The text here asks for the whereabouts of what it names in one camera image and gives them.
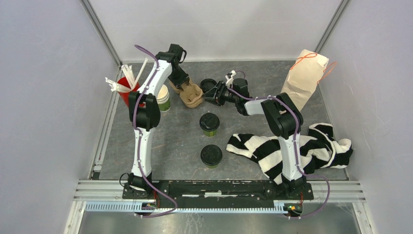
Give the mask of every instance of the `white panel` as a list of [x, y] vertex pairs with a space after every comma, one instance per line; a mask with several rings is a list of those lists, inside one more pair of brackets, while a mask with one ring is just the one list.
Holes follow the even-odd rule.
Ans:
[[0, 32], [0, 233], [63, 233], [117, 67], [78, 0], [2, 0]]
[[91, 0], [122, 60], [180, 44], [188, 60], [291, 59], [314, 50], [340, 0]]
[[338, 61], [321, 82], [339, 139], [353, 142], [348, 167], [379, 233], [411, 233], [413, 2], [351, 1], [322, 54]]

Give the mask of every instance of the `black lid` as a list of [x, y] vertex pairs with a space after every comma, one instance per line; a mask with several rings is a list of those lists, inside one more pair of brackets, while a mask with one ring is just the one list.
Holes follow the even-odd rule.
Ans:
[[222, 151], [216, 145], [207, 145], [201, 151], [201, 160], [207, 166], [215, 166], [222, 160]]
[[219, 127], [219, 118], [213, 113], [206, 113], [199, 119], [199, 126], [201, 126], [204, 131], [215, 131]]
[[206, 93], [209, 90], [211, 90], [215, 85], [217, 84], [217, 82], [213, 79], [204, 79], [201, 81], [201, 89], [202, 92]]

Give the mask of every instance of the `paper bag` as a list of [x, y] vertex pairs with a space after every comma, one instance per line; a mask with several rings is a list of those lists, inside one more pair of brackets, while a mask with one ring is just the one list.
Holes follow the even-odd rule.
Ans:
[[287, 93], [299, 111], [316, 90], [327, 64], [328, 58], [303, 50], [296, 63], [290, 68], [281, 93]]

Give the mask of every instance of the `disposable coffee cup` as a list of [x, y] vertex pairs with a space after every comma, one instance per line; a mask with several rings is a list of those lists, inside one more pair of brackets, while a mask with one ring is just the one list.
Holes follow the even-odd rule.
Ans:
[[201, 161], [208, 168], [216, 168], [222, 160], [222, 151], [216, 145], [207, 145], [201, 151]]
[[170, 109], [169, 92], [166, 85], [162, 85], [162, 88], [156, 97], [156, 101], [158, 102], [159, 110], [161, 112], [166, 112]]
[[218, 116], [213, 113], [206, 113], [199, 119], [199, 126], [207, 137], [213, 137], [217, 134], [219, 124]]

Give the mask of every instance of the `black mounting plate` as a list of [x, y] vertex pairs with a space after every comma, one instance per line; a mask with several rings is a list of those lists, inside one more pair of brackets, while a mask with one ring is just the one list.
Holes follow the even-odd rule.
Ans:
[[[290, 196], [280, 193], [280, 187], [270, 180], [160, 180], [152, 183], [175, 199], [179, 208], [271, 208], [274, 200], [300, 200], [300, 192], [304, 200], [314, 199], [310, 183]], [[174, 207], [162, 195], [158, 197], [161, 208]], [[153, 193], [125, 188], [122, 198], [153, 199]]]

